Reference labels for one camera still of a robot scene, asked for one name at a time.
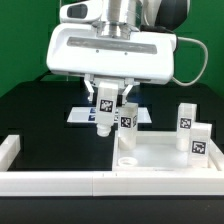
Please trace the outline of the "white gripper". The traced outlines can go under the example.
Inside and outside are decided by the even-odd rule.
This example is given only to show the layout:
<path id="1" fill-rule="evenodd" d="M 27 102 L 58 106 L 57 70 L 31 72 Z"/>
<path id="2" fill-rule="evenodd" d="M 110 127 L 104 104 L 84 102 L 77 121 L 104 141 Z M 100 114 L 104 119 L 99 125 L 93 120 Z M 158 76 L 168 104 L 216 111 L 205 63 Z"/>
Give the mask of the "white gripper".
<path id="1" fill-rule="evenodd" d="M 84 0 L 60 8 L 46 63 L 53 73 L 84 75 L 95 103 L 94 76 L 121 78 L 122 104 L 138 81 L 165 84 L 174 74 L 176 37 L 140 29 L 142 0 Z"/>

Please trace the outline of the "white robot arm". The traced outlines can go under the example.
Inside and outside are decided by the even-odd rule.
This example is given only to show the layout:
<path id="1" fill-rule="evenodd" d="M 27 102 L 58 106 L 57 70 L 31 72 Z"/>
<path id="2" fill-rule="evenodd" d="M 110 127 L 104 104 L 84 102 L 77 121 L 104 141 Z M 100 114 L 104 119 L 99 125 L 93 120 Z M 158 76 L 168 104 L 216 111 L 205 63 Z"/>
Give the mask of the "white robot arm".
<path id="1" fill-rule="evenodd" d="M 60 6 L 46 63 L 54 74 L 81 76 L 90 92 L 101 82 L 127 96 L 140 83 L 166 84 L 190 0 L 82 0 Z"/>

